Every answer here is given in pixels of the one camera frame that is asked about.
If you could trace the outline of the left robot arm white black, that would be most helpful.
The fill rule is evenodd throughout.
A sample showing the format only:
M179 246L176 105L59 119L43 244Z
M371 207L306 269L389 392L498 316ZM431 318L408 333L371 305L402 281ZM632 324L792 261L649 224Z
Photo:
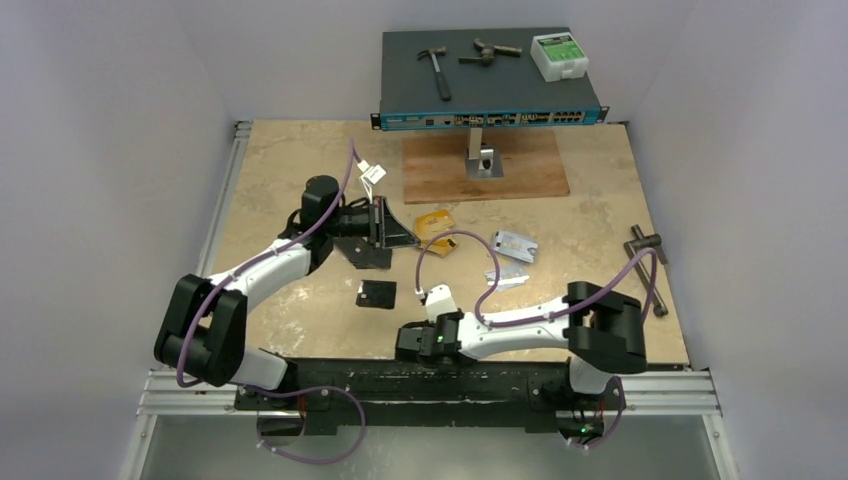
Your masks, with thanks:
M358 238L377 249L420 244L392 215L386 198L346 204L335 178L312 177L300 209L261 253L208 278L188 274L178 280L154 344L155 359L190 376L193 384L246 384L259 388L272 408L289 407L297 399L298 382L286 374L284 358L248 346L247 317L277 291L317 270L337 238Z

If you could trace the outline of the black VIP card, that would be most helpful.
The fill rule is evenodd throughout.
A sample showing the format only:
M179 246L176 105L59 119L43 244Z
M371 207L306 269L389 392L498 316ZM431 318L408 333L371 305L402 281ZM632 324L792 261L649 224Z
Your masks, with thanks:
M362 308L392 310L395 308L397 283L394 281L362 280L355 304Z

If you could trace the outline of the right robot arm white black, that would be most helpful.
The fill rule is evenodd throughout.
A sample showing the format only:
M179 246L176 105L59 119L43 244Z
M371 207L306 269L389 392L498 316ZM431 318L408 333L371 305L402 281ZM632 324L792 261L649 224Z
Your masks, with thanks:
M642 304L609 287L572 282L563 296L495 313L461 310L445 284L423 300L425 319L398 330L399 361L465 366L519 350L567 350L561 392L576 407L596 399L613 377L648 369Z

